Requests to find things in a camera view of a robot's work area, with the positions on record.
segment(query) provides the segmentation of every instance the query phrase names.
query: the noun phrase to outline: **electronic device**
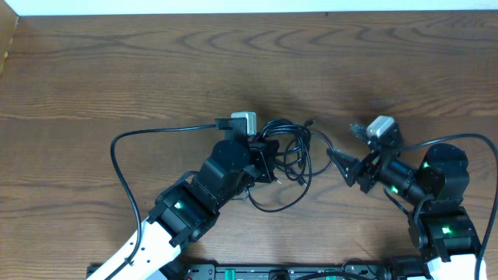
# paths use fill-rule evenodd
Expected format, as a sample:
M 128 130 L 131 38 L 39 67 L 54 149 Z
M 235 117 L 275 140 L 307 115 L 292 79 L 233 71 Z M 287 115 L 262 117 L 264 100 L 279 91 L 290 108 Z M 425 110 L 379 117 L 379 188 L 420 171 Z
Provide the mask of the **electronic device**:
M 472 221 L 461 206 L 470 180 L 467 156 L 456 146 L 441 142 L 481 139 L 492 149 L 498 164 L 498 151 L 488 138 L 476 134 L 453 135 L 407 147 L 403 145 L 400 127 L 394 118 L 380 116 L 367 128 L 351 126 L 353 133 L 370 148 L 370 153 L 359 160 L 337 150 L 324 135 L 311 133 L 308 127 L 312 124 L 313 121 L 298 125 L 276 119 L 256 134 L 255 114 L 241 112 L 228 119 L 216 119 L 216 123 L 210 125 L 130 131 L 117 136 L 111 144 L 111 159 L 135 211 L 137 231 L 106 263 L 98 268 L 89 267 L 88 279 L 486 280 L 486 264 L 482 258 L 496 215 L 496 197 L 480 243 Z M 225 139 L 214 146 L 198 172 L 187 172 L 161 193 L 149 216 L 142 221 L 117 164 L 117 140 L 128 135 L 204 128 L 224 130 Z M 295 137 L 281 149 L 279 140 L 273 138 L 278 135 Z M 328 144 L 331 160 L 315 173 L 309 153 L 312 137 Z M 428 145 L 431 146 L 418 167 L 399 158 L 402 152 Z M 368 193 L 377 182 L 384 185 L 384 193 L 407 216 L 409 235 L 419 256 L 394 257 L 377 264 L 352 259 L 349 265 L 323 268 L 226 267 L 184 265 L 175 261 L 182 250 L 216 224 L 219 209 L 237 195 L 245 192 L 259 210 L 282 211 L 300 201 L 308 192 L 312 177 L 327 171 L 333 163 L 350 187 L 358 183 L 360 190 Z M 252 197 L 251 188 L 256 183 L 276 181 L 275 169 L 304 186 L 304 191 L 287 206 L 264 209 Z M 414 209 L 407 210 L 389 192 L 405 199 Z

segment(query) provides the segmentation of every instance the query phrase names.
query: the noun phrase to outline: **white background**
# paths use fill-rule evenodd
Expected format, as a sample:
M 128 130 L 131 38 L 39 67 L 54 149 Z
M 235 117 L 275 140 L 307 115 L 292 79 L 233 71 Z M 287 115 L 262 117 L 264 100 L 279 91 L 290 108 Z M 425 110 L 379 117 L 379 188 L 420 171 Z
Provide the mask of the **white background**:
M 498 9 L 498 0 L 5 0 L 19 16 Z

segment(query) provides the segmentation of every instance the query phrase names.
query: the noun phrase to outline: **wooden surface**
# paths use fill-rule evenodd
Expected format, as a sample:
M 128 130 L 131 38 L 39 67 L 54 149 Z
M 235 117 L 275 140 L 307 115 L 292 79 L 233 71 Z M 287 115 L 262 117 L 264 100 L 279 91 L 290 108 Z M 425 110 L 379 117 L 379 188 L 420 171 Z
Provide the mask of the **wooden surface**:
M 263 121 L 315 119 L 340 149 L 366 149 L 349 124 L 395 116 L 408 143 L 476 132 L 498 143 L 498 12 L 355 12 L 21 19 L 0 80 L 0 278 L 83 278 L 135 230 L 109 157 L 142 128 L 210 124 L 252 110 Z M 218 131 L 143 135 L 117 147 L 142 216 Z M 496 167 L 466 150 L 464 205 L 485 230 Z M 314 166 L 325 147 L 312 142 Z M 424 151 L 406 155 L 419 163 Z M 302 188 L 254 190 L 268 207 Z M 365 195 L 335 169 L 276 214 L 230 202 L 185 256 L 219 263 L 327 264 L 414 254 L 403 214 L 381 187 Z M 498 233 L 486 253 L 498 279 Z
M 9 55 L 9 48 L 16 31 L 16 25 L 17 15 L 3 0 L 0 0 L 0 74 Z

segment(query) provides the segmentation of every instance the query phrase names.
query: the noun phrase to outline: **wooden table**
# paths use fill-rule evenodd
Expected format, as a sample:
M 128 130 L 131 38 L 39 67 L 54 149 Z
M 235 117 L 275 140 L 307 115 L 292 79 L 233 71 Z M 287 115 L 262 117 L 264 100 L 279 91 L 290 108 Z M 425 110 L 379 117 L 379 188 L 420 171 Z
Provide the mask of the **wooden table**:
M 135 230 L 109 156 L 112 138 L 142 128 L 210 124 L 250 110 L 287 117 L 361 157 L 349 124 L 395 116 L 407 143 L 476 132 L 498 143 L 498 12 L 23 18 L 0 80 L 0 278 L 84 278 Z M 198 170 L 219 131 L 141 135 L 118 161 L 142 216 L 184 171 Z M 482 238 L 496 167 L 487 147 L 468 154 L 464 206 Z M 406 154 L 418 164 L 425 151 Z M 325 146 L 312 142 L 314 166 Z M 302 187 L 254 190 L 268 207 Z M 316 177 L 295 207 L 265 214 L 222 209 L 185 252 L 223 263 L 330 264 L 414 254 L 403 214 L 381 187 Z M 498 233 L 486 251 L 498 279 Z

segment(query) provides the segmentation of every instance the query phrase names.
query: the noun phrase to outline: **robotic arm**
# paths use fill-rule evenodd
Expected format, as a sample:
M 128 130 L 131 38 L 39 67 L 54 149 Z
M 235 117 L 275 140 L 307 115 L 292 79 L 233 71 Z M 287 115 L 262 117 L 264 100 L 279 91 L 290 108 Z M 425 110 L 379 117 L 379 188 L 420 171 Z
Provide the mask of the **robotic arm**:
M 230 199 L 256 182 L 269 184 L 276 180 L 275 163 L 280 164 L 277 168 L 282 166 L 282 162 L 275 159 L 282 155 L 279 141 L 258 136 L 248 141 L 256 135 L 254 113 L 234 113 L 230 119 L 216 119 L 216 129 L 225 131 L 225 139 L 215 145 L 200 171 L 186 173 L 160 194 L 149 217 L 141 224 L 142 238 L 137 238 L 138 232 L 135 232 L 111 259 L 91 274 L 90 280 L 153 278 L 215 225 L 219 209 Z M 420 145 L 404 148 L 398 124 L 392 117 L 380 116 L 368 128 L 352 126 L 352 130 L 369 146 L 370 153 L 360 161 L 332 147 L 328 150 L 331 161 L 350 187 L 358 183 L 360 190 L 368 193 L 377 182 L 388 186 L 384 192 L 407 215 L 412 243 L 420 252 L 420 257 L 390 259 L 375 275 L 383 280 L 473 279 L 476 268 L 479 279 L 486 280 L 482 245 L 461 206 L 469 183 L 465 153 L 452 145 L 436 144 L 430 147 L 417 168 L 399 156 Z M 389 195 L 387 188 L 414 209 L 406 210 Z M 327 276 L 368 279 L 345 272 L 322 271 L 314 276 L 299 280 Z M 274 279 L 291 278 L 283 275 Z

